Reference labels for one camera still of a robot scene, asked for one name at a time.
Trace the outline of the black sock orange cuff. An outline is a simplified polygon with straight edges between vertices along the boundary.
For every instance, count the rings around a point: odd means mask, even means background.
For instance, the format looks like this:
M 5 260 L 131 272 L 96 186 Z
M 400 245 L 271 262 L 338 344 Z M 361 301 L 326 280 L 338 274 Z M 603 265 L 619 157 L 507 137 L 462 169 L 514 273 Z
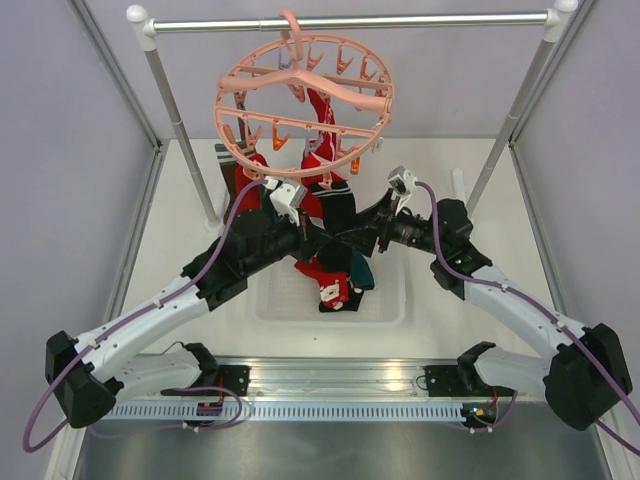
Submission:
M 330 188 L 323 188 L 318 183 L 309 186 L 310 192 L 320 202 L 324 229 L 333 236 L 349 230 L 355 223 L 356 202 L 351 188 L 346 181 L 333 182 Z M 353 249 L 350 247 L 348 260 L 319 260 L 329 272 L 345 272 L 350 274 Z

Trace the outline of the red santa sock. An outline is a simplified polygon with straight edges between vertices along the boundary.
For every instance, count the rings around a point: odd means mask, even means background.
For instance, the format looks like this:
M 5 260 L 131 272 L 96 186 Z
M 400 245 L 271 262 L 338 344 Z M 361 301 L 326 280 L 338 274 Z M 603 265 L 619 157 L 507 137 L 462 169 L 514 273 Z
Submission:
M 310 262 L 296 261 L 294 268 L 316 282 L 321 312 L 341 310 L 349 301 L 348 276 L 345 272 L 326 271 L 316 257 Z

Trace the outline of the teal green sock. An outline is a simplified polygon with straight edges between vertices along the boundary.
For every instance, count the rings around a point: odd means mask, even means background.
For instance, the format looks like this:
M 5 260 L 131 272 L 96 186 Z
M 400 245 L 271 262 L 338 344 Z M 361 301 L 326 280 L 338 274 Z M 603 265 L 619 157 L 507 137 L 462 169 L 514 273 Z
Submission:
M 369 291 L 375 288 L 375 279 L 366 258 L 358 251 L 351 257 L 350 281 L 354 289 Z

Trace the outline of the black sock white stripes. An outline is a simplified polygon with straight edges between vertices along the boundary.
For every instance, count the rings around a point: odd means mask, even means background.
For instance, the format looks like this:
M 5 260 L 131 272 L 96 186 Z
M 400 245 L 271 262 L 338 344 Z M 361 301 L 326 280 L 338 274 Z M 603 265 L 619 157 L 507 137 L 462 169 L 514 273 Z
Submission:
M 334 307 L 329 307 L 320 302 L 318 310 L 320 313 L 337 313 L 337 312 L 357 312 L 360 308 L 364 291 L 354 290 L 349 294 L 349 299 L 346 302 L 336 304 Z

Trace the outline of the pink round clip hanger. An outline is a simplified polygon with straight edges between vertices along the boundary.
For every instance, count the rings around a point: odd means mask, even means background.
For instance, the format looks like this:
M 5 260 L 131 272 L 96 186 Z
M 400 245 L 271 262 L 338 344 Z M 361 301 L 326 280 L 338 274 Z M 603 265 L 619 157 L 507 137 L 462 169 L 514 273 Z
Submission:
M 263 44 L 250 53 L 279 40 L 280 37 L 281 34 L 278 39 Z M 314 71 L 322 76 L 335 75 L 339 61 L 349 66 L 343 73 L 345 78 L 357 78 L 366 74 L 371 80 L 378 81 L 382 68 L 386 68 L 391 75 L 388 66 L 379 55 L 377 60 L 365 59 L 358 50 L 322 41 L 305 43 L 303 47 L 309 51 L 311 57 L 317 59 Z M 221 77 L 229 74 L 238 78 L 251 77 L 250 71 L 237 66 L 250 53 L 238 60 L 229 72 Z M 310 174 L 312 168 L 301 168 L 303 153 L 310 140 L 317 139 L 321 132 L 337 135 L 336 159 L 322 161 L 320 166 L 326 166 L 365 141 L 360 136 L 338 136 L 336 126 L 370 129 L 379 120 L 378 115 L 374 113 L 358 110 L 325 94 L 329 97 L 334 111 L 335 123 L 320 123 L 308 99 L 308 88 L 310 87 L 304 88 L 301 95 L 296 95 L 290 86 L 276 84 L 248 91 L 243 97 L 239 97 L 233 93 L 221 94 L 217 84 L 213 106 L 214 125 L 220 140 L 236 162 L 244 168 L 244 173 L 249 178 L 274 176 L 303 179 L 316 176 Z M 318 174 L 322 176 L 321 186 L 330 186 L 335 176 L 344 171 L 358 171 L 360 161 L 368 150 L 370 149 L 364 150 L 360 156 L 330 170 L 327 174 Z

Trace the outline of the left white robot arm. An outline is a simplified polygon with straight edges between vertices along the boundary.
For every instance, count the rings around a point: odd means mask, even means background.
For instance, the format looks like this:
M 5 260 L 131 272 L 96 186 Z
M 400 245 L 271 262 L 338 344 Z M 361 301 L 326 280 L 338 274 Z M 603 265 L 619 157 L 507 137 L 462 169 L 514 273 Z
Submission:
M 219 373 L 204 345 L 163 355 L 146 348 L 243 293 L 251 276 L 287 257 L 309 260 L 334 237 L 304 213 L 296 221 L 252 209 L 231 217 L 222 235 L 153 298 L 80 335 L 52 335 L 45 347 L 47 393 L 75 429 L 130 399 L 190 389 L 211 393 Z

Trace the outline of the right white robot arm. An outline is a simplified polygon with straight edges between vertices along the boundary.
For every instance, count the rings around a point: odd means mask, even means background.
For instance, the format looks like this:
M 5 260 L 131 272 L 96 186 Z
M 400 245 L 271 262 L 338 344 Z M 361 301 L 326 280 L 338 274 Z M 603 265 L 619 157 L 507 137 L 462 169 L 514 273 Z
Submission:
M 442 199 L 424 218 L 387 193 L 338 237 L 366 255 L 392 243 L 435 255 L 430 269 L 441 288 L 490 314 L 533 349 L 528 356 L 492 342 L 476 344 L 457 359 L 463 392 L 478 395 L 495 386 L 531 395 L 580 431 L 618 403 L 637 416 L 616 332 L 605 324 L 587 327 L 523 292 L 471 243 L 472 229 L 460 200 Z

